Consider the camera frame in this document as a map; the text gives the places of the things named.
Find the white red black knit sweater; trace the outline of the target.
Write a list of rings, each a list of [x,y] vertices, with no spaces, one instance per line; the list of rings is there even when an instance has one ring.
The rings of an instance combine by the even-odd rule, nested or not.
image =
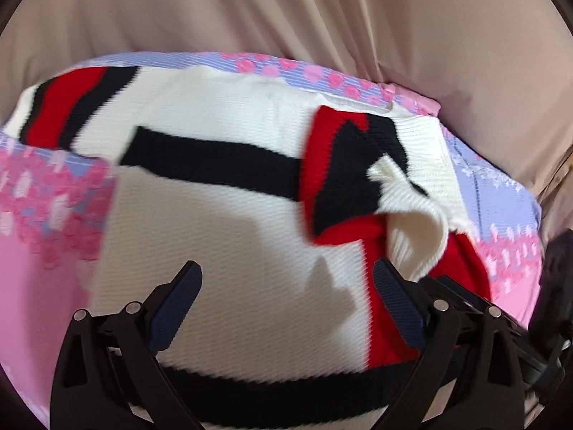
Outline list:
[[[487,271],[438,119],[199,65],[79,68],[1,127],[1,364],[49,424],[74,312],[202,286],[157,362],[213,429],[364,429],[420,355],[379,296]]]

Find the pink floral bed sheet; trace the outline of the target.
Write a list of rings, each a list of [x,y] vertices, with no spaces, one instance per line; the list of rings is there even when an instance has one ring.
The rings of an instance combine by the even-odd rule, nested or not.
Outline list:
[[[132,53],[1,128],[1,364],[50,429],[366,429],[452,282],[522,329],[539,209],[439,105],[251,53]]]

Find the beige curtain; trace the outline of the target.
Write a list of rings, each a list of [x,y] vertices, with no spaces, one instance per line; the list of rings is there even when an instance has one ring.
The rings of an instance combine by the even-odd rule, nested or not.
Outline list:
[[[116,52],[256,52],[436,99],[458,136],[572,224],[572,26],[553,0],[1,0],[1,112]]]

